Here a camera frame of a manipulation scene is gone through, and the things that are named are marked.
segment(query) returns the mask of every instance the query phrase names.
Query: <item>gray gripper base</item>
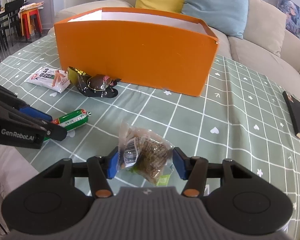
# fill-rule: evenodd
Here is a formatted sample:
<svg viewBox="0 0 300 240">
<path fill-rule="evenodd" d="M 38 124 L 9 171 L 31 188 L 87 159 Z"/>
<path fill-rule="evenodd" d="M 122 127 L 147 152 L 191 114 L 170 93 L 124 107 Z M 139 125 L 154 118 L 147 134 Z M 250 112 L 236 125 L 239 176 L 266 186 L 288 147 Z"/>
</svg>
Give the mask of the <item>gray gripper base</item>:
<svg viewBox="0 0 300 240">
<path fill-rule="evenodd" d="M 174 187 L 122 187 L 109 199 L 94 201 L 78 224 L 65 231 L 33 236 L 11 231 L 5 240 L 289 240 L 281 232 L 244 236 L 216 223 L 202 202 Z"/>
</svg>

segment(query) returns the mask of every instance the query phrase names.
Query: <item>light blue pillow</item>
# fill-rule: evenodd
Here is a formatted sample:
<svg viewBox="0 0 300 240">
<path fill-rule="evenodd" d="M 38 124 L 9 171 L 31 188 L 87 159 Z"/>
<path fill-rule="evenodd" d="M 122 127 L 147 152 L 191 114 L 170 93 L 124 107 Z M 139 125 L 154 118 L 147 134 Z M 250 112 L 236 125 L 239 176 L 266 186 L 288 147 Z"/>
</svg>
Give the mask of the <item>light blue pillow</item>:
<svg viewBox="0 0 300 240">
<path fill-rule="evenodd" d="M 249 0 L 185 0 L 182 14 L 202 19 L 228 36 L 243 39 Z"/>
</svg>

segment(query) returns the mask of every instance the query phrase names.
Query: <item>screw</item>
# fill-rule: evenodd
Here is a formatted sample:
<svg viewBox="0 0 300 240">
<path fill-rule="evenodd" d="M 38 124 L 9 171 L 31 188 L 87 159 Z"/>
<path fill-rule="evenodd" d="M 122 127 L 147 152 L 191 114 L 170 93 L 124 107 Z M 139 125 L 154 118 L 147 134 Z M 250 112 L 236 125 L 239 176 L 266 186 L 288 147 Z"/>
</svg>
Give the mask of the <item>screw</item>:
<svg viewBox="0 0 300 240">
<path fill-rule="evenodd" d="M 187 197 L 197 197 L 200 192 L 194 188 L 188 188 L 183 192 L 183 194 Z"/>
<path fill-rule="evenodd" d="M 107 189 L 99 189 L 96 191 L 96 196 L 99 198 L 107 198 L 111 196 L 111 191 Z"/>
</svg>

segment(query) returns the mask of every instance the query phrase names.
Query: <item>green checkered tablecloth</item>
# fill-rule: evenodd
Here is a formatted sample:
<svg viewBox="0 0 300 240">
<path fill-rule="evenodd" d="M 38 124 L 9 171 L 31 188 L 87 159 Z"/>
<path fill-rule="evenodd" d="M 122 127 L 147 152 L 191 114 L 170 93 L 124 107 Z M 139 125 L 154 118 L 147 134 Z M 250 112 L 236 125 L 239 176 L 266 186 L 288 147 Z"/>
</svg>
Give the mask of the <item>green checkered tablecloth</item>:
<svg viewBox="0 0 300 240">
<path fill-rule="evenodd" d="M 38 171 L 65 157 L 80 162 L 107 155 L 118 144 L 124 120 L 155 131 L 188 156 L 214 163 L 233 158 L 278 187 L 294 205 L 287 233 L 300 238 L 300 140 L 294 136 L 283 88 L 266 76 L 217 55 L 200 97 L 121 82 L 119 95 L 107 99 L 84 97 L 73 86 L 60 94 L 24 82 L 42 66 L 60 68 L 54 35 L 0 63 L 0 84 L 53 118 L 79 108 L 92 115 L 87 125 L 61 142 L 50 140 L 40 150 L 18 148 Z M 125 170 L 109 184 L 115 193 L 121 186 L 151 186 Z M 185 182 L 174 171 L 169 185 L 181 191 Z M 77 179 L 76 186 L 90 193 L 86 179 Z M 205 194 L 219 186 L 219 179 L 208 179 Z"/>
</svg>

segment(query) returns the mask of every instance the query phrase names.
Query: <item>snack package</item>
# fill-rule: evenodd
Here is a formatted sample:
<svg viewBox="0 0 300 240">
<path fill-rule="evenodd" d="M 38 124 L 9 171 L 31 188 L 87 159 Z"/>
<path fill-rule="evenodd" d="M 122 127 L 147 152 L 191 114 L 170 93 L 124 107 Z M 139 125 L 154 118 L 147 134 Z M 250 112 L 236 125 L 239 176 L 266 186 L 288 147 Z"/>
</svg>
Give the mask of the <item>snack package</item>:
<svg viewBox="0 0 300 240">
<path fill-rule="evenodd" d="M 78 109 L 69 114 L 63 115 L 51 122 L 66 128 L 66 130 L 70 132 L 74 129 L 77 129 L 78 127 L 85 125 L 88 122 L 88 116 L 90 115 L 90 112 L 87 112 L 84 109 Z"/>
<path fill-rule="evenodd" d="M 172 150 L 171 143 L 151 130 L 122 123 L 117 170 L 130 168 L 154 185 L 167 185 L 173 171 Z"/>
<path fill-rule="evenodd" d="M 114 87 L 121 79 L 105 75 L 90 76 L 82 70 L 68 67 L 68 79 L 86 97 L 114 98 L 118 95 Z"/>
<path fill-rule="evenodd" d="M 70 85 L 66 71 L 48 67 L 39 68 L 25 82 L 46 87 L 59 93 L 62 93 Z"/>
</svg>

